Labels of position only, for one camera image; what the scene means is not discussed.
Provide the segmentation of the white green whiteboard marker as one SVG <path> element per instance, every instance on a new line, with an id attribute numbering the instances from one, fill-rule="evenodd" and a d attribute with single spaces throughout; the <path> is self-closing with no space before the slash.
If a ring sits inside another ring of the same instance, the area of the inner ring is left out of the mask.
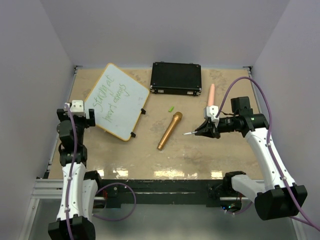
<path id="1" fill-rule="evenodd" d="M 191 132 L 186 132 L 186 133 L 183 133 L 184 136 L 187 136 L 187 135 L 195 135 L 198 131 L 191 131 Z"/>

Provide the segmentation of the yellow framed whiteboard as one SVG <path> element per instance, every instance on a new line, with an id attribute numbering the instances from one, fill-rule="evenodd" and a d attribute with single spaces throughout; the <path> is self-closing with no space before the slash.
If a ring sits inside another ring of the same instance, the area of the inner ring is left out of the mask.
<path id="1" fill-rule="evenodd" d="M 149 94 L 148 88 L 109 63 L 85 98 L 84 106 L 87 113 L 94 110 L 97 127 L 128 141 Z"/>

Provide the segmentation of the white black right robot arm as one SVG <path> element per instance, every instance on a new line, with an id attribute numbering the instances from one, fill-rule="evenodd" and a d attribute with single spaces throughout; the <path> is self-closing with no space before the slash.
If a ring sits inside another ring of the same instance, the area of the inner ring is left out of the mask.
<path id="1" fill-rule="evenodd" d="M 264 221 L 295 217 L 308 193 L 304 185 L 296 184 L 281 159 L 274 160 L 279 154 L 268 136 L 266 117 L 253 112 L 247 96 L 231 99 L 231 110 L 231 116 L 219 118 L 218 106 L 208 105 L 204 109 L 205 121 L 194 134 L 219 139 L 222 133 L 241 133 L 259 163 L 264 184 L 258 184 L 243 171 L 232 171 L 225 174 L 216 192 L 247 197 Z"/>

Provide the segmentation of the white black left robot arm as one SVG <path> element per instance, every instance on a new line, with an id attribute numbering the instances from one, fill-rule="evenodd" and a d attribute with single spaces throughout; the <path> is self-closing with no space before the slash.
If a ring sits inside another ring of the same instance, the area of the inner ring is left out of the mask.
<path id="1" fill-rule="evenodd" d="M 103 192 L 104 184 L 96 170 L 87 171 L 88 150 L 83 141 L 85 129 L 95 126 L 95 113 L 85 111 L 83 102 L 74 101 L 58 109 L 57 116 L 63 186 L 59 211 L 48 224 L 48 234 L 52 240 L 94 240 L 94 198 Z"/>

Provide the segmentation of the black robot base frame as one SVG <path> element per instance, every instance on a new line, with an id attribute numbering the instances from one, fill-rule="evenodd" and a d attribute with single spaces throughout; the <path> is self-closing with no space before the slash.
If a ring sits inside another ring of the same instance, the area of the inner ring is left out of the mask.
<path id="1" fill-rule="evenodd" d="M 107 208 L 124 204 L 141 205 L 205 205 L 237 211 L 246 198 L 235 191 L 225 190 L 221 179 L 103 179 L 96 199 Z"/>

